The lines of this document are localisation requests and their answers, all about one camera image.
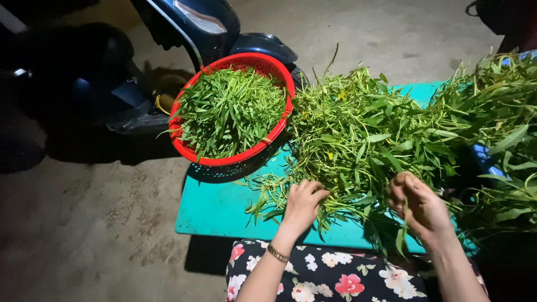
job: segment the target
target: scooter front fender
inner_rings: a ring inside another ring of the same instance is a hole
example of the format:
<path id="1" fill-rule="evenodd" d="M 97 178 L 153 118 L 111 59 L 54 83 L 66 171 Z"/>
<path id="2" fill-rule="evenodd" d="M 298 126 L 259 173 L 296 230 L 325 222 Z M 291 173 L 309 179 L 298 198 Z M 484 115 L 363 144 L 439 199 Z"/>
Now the scooter front fender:
<path id="1" fill-rule="evenodd" d="M 262 53 L 283 64 L 296 61 L 299 56 L 278 37 L 266 33 L 242 33 L 231 47 L 230 55 L 238 53 Z"/>

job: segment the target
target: lap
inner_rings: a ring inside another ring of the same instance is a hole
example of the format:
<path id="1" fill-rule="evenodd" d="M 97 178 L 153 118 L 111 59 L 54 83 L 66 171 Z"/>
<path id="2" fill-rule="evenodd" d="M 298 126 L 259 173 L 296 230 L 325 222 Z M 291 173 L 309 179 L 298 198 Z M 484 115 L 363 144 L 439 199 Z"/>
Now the lap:
<path id="1" fill-rule="evenodd" d="M 236 298 L 268 244 L 261 240 L 234 243 L 226 269 L 228 301 Z M 394 302 L 438 298 L 432 265 L 422 257 L 412 260 L 420 264 L 416 266 L 419 270 L 403 269 L 373 253 L 352 254 L 332 248 L 296 246 L 285 267 L 276 301 Z"/>

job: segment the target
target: dark blue scooter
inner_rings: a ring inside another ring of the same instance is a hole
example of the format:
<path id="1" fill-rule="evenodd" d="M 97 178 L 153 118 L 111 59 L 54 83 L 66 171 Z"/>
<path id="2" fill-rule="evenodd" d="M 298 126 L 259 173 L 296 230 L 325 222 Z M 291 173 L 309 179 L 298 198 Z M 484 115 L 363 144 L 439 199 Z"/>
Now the dark blue scooter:
<path id="1" fill-rule="evenodd" d="M 293 63 L 297 54 L 273 35 L 241 34 L 224 0 L 131 1 L 155 42 L 165 50 L 184 46 L 196 71 L 228 55 L 256 52 L 282 62 L 296 87 L 307 82 Z M 133 46 L 118 29 L 96 23 L 20 36 L 8 64 L 28 70 L 19 77 L 28 95 L 23 107 L 46 132 L 106 127 L 130 134 L 168 127 L 168 116 L 155 106 L 156 88 L 132 62 Z"/>
<path id="2" fill-rule="evenodd" d="M 237 53 L 262 53 L 299 75 L 298 59 L 278 37 L 266 33 L 240 33 L 237 15 L 225 0 L 131 0 L 155 42 L 164 50 L 184 46 L 196 71 Z"/>

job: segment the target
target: concrete floor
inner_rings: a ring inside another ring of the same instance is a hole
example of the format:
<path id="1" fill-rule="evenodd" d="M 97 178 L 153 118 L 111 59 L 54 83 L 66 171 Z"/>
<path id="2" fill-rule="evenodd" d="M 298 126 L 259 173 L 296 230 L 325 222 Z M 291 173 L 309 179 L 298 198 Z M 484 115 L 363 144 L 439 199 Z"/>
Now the concrete floor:
<path id="1" fill-rule="evenodd" d="M 497 48 L 462 1 L 230 1 L 243 32 L 277 35 L 312 78 L 340 43 L 332 71 L 360 61 L 390 83 L 442 80 Z M 140 25 L 128 32 L 136 64 L 193 71 L 186 52 L 156 45 Z M 0 176 L 0 299 L 5 301 L 215 301 L 224 277 L 184 270 L 190 236 L 173 224 L 188 162 L 135 166 L 61 162 Z"/>

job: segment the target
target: red colander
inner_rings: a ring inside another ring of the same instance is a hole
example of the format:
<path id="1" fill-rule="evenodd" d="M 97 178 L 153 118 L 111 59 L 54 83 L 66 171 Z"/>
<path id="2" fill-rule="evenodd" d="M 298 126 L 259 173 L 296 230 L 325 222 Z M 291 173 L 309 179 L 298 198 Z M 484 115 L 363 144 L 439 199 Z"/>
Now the red colander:
<path id="1" fill-rule="evenodd" d="M 286 97 L 286 104 L 285 104 L 285 110 L 283 114 L 281 115 L 281 119 L 276 124 L 276 127 L 266 136 L 270 141 L 273 141 L 285 128 L 287 123 L 287 116 L 291 113 L 293 110 L 293 104 L 291 103 L 291 98 L 295 97 L 295 86 L 293 84 L 293 79 L 291 78 L 291 74 L 289 71 L 287 71 L 287 68 L 278 60 L 275 58 L 264 55 L 264 54 L 258 54 L 258 53 L 241 53 L 241 54 L 234 54 L 231 56 L 223 57 L 213 63 L 211 63 L 209 66 L 205 67 L 202 71 L 204 72 L 211 72 L 211 70 L 218 70 L 218 69 L 227 69 L 231 68 L 232 70 L 242 70 L 245 71 L 248 67 L 253 67 L 257 74 L 259 75 L 272 75 L 273 77 L 277 78 L 281 81 L 282 88 L 287 87 L 287 90 L 289 90 L 289 94 Z M 188 88 L 191 86 L 194 86 L 195 83 L 198 81 L 198 78 L 201 74 L 201 72 L 198 72 L 195 74 L 184 86 L 184 88 Z M 177 96 L 177 99 L 183 94 L 183 91 L 179 93 Z M 179 102 L 175 102 L 171 108 L 170 115 L 173 115 L 180 107 Z M 182 142 L 180 139 L 183 130 L 181 129 L 181 119 L 179 117 L 175 117 L 172 120 L 170 120 L 169 128 L 171 130 L 178 129 L 178 131 L 171 132 L 171 140 L 172 144 L 181 153 L 181 155 L 188 159 L 191 162 L 197 162 L 197 154 L 192 150 L 191 148 L 187 147 L 187 142 Z M 205 166 L 227 166 L 230 164 L 235 164 L 242 162 L 244 160 L 247 160 L 251 158 L 252 156 L 258 154 L 261 150 L 265 149 L 267 145 L 270 144 L 270 141 L 262 140 L 257 145 L 251 147 L 250 149 L 239 153 L 237 155 L 231 156 L 231 157 L 225 157 L 223 159 L 208 159 L 205 157 L 201 157 L 198 164 L 202 164 Z"/>

